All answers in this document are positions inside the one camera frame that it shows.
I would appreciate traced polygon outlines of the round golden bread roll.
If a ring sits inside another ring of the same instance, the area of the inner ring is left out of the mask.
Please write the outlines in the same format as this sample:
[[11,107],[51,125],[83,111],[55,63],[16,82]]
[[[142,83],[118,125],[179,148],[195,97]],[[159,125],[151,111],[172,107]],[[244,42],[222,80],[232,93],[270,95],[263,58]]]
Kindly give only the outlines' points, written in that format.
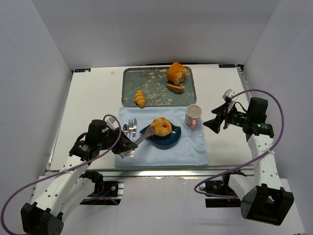
[[156,118],[152,122],[152,128],[155,130],[155,135],[165,137],[172,131],[172,125],[166,118]]

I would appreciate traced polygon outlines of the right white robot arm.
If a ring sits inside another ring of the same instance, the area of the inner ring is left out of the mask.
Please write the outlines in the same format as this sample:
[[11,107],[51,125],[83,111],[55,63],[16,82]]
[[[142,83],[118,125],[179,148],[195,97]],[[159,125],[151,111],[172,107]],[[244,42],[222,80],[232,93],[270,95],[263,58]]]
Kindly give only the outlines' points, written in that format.
[[241,127],[246,135],[254,167],[254,180],[239,169],[222,177],[221,181],[205,183],[204,191],[211,197],[236,198],[240,201],[244,219],[275,226],[282,224],[294,202],[291,192],[284,189],[276,167],[273,147],[274,132],[266,123],[268,101],[253,97],[248,109],[240,112],[235,102],[226,97],[225,103],[212,110],[216,117],[204,122],[215,133],[229,125]]

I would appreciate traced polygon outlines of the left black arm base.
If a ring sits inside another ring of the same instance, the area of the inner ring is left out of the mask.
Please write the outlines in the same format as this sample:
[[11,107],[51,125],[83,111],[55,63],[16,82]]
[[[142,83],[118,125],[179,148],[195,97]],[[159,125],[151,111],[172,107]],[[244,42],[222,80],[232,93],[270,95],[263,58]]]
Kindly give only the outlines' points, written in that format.
[[121,202],[124,182],[103,181],[95,187],[95,191],[84,199],[81,205],[118,206]]

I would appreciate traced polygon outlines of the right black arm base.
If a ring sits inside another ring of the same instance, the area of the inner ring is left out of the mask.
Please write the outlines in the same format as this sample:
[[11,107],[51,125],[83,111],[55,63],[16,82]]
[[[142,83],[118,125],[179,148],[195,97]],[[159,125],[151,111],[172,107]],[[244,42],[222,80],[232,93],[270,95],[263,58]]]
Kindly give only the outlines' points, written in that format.
[[[199,187],[200,191],[220,196],[236,196],[234,190],[228,186],[230,175],[232,174],[244,177],[247,176],[241,170],[235,170],[223,175],[221,180],[213,180],[201,184]],[[220,196],[208,196],[208,198],[205,199],[205,206],[207,208],[239,208],[241,206],[241,201],[239,199],[224,198]]]

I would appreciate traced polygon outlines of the metal serving tongs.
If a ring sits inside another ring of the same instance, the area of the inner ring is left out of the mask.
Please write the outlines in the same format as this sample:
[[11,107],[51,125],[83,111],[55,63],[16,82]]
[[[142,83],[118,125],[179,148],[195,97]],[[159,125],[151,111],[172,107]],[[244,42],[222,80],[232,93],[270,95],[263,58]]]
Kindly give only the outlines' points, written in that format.
[[145,133],[142,134],[134,143],[136,144],[136,147],[133,147],[132,149],[121,153],[119,156],[124,159],[125,157],[129,156],[133,150],[137,148],[139,144],[141,144],[146,138],[152,136],[155,134],[155,129],[150,125],[146,129]]

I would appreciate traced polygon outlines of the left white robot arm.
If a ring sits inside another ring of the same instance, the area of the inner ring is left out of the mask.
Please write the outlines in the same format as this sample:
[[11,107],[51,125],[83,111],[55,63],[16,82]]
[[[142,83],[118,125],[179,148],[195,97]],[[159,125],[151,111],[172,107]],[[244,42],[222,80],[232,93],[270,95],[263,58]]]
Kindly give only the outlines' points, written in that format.
[[69,151],[59,174],[33,203],[21,209],[22,227],[30,235],[59,235],[64,221],[87,196],[103,194],[103,175],[89,170],[100,151],[121,154],[137,148],[112,118],[95,119]]

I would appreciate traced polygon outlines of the large orange bread loaf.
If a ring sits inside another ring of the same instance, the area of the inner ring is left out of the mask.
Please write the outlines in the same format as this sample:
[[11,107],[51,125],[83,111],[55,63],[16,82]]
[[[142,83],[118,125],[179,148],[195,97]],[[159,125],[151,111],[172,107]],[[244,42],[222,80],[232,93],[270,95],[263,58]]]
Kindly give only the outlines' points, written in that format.
[[182,64],[174,62],[168,69],[166,78],[174,85],[179,85],[188,74],[188,70]]

